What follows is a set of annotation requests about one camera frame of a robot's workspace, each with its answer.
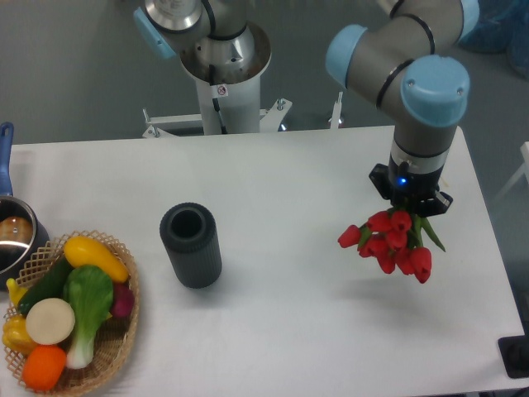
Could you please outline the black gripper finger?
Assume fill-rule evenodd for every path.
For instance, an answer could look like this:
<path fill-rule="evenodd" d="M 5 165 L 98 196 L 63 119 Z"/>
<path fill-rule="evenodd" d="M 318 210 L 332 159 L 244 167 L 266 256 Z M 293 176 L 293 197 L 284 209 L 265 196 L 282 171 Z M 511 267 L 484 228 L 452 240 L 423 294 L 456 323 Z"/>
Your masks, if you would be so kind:
<path fill-rule="evenodd" d="M 388 177 L 388 167 L 386 165 L 375 165 L 369 173 L 369 180 L 383 199 L 392 199 L 392 185 Z"/>
<path fill-rule="evenodd" d="M 434 196 L 417 203 L 414 213 L 421 218 L 442 215 L 448 211 L 453 198 L 445 192 L 436 191 Z"/>

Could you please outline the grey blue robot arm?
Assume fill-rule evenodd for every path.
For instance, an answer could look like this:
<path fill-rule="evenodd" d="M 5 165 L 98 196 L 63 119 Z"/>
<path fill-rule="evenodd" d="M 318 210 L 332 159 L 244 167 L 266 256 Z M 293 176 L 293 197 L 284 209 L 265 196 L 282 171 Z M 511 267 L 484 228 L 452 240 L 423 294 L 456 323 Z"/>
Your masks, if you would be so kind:
<path fill-rule="evenodd" d="M 465 113 L 469 74 L 442 55 L 479 19 L 476 1 L 392 1 L 377 31 L 350 25 L 326 52 L 327 73 L 391 117 L 388 164 L 370 180 L 392 205 L 422 218 L 443 214 L 450 195 L 438 182 Z M 208 135 L 262 132 L 260 77 L 269 38 L 247 17 L 243 1 L 144 1 L 135 24 L 160 57 L 178 56 L 194 79 Z"/>

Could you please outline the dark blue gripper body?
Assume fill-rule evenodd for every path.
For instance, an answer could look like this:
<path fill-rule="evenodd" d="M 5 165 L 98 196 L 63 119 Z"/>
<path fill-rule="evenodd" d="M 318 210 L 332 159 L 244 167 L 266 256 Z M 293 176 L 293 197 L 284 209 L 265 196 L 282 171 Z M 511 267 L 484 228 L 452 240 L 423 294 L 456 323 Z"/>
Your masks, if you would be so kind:
<path fill-rule="evenodd" d="M 390 162 L 383 166 L 382 197 L 392 204 L 416 204 L 434 199 L 438 188 L 439 170 L 416 174 L 411 169 L 401 170 Z"/>

